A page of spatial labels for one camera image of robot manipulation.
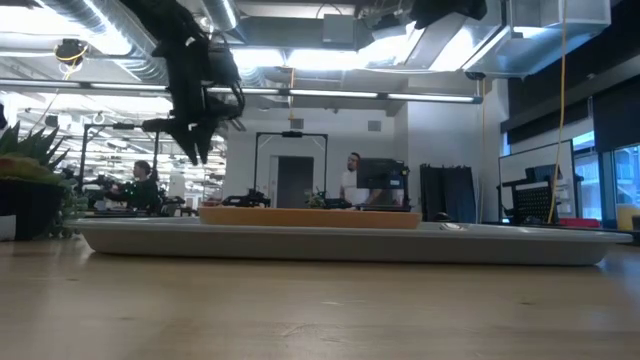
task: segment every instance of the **pipe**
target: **pipe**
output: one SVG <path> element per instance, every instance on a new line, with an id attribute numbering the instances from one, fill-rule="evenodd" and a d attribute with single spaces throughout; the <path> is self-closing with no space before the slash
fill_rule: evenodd
<path id="1" fill-rule="evenodd" d="M 217 31 L 229 31 L 240 23 L 238 8 L 233 0 L 202 0 L 205 13 Z"/>
<path id="2" fill-rule="evenodd" d="M 166 69 L 161 59 L 151 57 L 155 40 L 134 20 L 118 1 L 35 0 L 70 22 L 80 24 L 93 35 L 90 42 L 102 52 L 129 47 L 123 53 L 144 60 L 115 60 L 116 64 L 142 82 L 166 83 Z"/>

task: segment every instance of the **door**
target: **door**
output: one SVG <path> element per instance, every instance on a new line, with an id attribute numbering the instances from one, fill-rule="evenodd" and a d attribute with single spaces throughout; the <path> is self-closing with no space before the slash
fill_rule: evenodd
<path id="1" fill-rule="evenodd" d="M 278 207 L 307 208 L 313 190 L 313 157 L 280 156 L 278 158 Z"/>

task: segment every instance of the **wooden table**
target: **wooden table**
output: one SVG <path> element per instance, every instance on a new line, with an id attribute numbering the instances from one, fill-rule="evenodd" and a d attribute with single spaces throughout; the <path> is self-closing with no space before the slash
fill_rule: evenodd
<path id="1" fill-rule="evenodd" d="M 640 359 L 640 251 L 599 267 L 115 257 L 0 244 L 0 359 Z"/>

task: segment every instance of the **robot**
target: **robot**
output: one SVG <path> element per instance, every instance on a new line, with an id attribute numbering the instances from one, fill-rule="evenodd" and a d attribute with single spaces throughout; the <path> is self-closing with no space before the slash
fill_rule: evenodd
<path id="1" fill-rule="evenodd" d="M 176 0 L 120 1 L 158 40 L 152 56 L 166 60 L 169 74 L 170 118 L 147 120 L 143 129 L 168 133 L 194 165 L 198 155 L 206 164 L 211 137 L 220 122 L 240 117 L 245 105 L 238 68 L 226 41 L 220 46 L 210 41 L 189 10 Z M 210 86 L 230 87 L 237 105 L 209 94 Z"/>

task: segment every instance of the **green leaves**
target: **green leaves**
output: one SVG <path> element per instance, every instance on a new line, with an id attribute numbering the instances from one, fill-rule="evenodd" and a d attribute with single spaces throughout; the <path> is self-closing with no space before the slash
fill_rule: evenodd
<path id="1" fill-rule="evenodd" d="M 53 171 L 69 152 L 67 149 L 64 154 L 51 161 L 63 141 L 61 139 L 51 148 L 56 135 L 58 135 L 58 129 L 55 128 L 49 135 L 43 136 L 45 130 L 43 127 L 37 133 L 29 133 L 24 140 L 18 141 L 18 135 L 20 134 L 20 121 L 18 121 L 14 127 L 7 129 L 0 138 L 0 155 L 12 154 L 13 156 L 30 157 L 37 160 L 40 165 L 46 166 Z"/>

